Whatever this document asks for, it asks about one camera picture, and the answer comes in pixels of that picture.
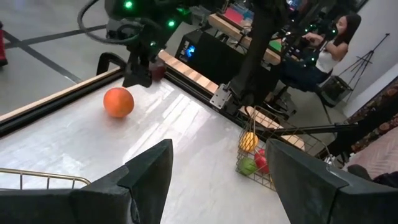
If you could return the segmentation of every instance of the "metal basket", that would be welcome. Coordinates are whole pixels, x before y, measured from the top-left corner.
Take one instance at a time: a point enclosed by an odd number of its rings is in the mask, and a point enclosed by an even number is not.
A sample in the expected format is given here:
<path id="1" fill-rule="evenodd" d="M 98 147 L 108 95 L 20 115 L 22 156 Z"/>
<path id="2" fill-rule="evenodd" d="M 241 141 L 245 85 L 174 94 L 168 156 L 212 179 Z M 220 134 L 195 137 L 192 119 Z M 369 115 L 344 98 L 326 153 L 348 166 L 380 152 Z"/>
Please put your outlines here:
<path id="1" fill-rule="evenodd" d="M 24 190 L 24 176 L 28 177 L 37 177 L 37 178 L 45 178 L 46 186 L 43 189 L 50 189 L 51 179 L 58 180 L 70 180 L 70 188 L 74 189 L 77 182 L 82 183 L 83 185 L 89 185 L 91 182 L 86 178 L 82 177 L 74 177 L 70 175 L 60 175 L 60 174 L 49 174 L 44 172 L 34 172 L 28 170 L 17 170 L 17 169 L 6 169 L 0 168 L 0 173 L 3 174 L 15 174 L 19 175 L 19 190 Z M 18 189 L 0 189 L 0 190 L 18 190 Z"/>
<path id="2" fill-rule="evenodd" d="M 275 190 L 268 165 L 261 158 L 262 156 L 265 158 L 265 141 L 269 138 L 280 139 L 311 156 L 315 156 L 321 149 L 326 149 L 328 155 L 323 160 L 334 165 L 326 145 L 321 140 L 306 134 L 300 128 L 279 119 L 277 115 L 261 107 L 246 107 L 245 112 L 250 119 L 246 122 L 239 137 L 236 171 L 240 174 Z M 266 136 L 265 139 L 263 138 L 265 141 L 261 141 L 258 136 Z"/>

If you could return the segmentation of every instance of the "green light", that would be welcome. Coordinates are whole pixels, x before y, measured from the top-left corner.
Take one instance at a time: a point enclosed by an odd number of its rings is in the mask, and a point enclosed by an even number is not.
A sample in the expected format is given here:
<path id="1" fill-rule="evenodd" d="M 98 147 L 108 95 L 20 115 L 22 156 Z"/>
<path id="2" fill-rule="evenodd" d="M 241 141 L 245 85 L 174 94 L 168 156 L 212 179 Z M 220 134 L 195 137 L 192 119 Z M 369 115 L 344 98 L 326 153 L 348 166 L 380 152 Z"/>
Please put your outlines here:
<path id="1" fill-rule="evenodd" d="M 168 25 L 169 27 L 173 27 L 173 26 L 175 26 L 175 21 L 169 21 L 169 22 L 167 23 L 167 25 Z"/>
<path id="2" fill-rule="evenodd" d="M 126 9 L 132 9 L 132 5 L 133 5 L 132 1 L 126 1 L 126 2 L 124 3 L 124 7 L 125 7 Z"/>

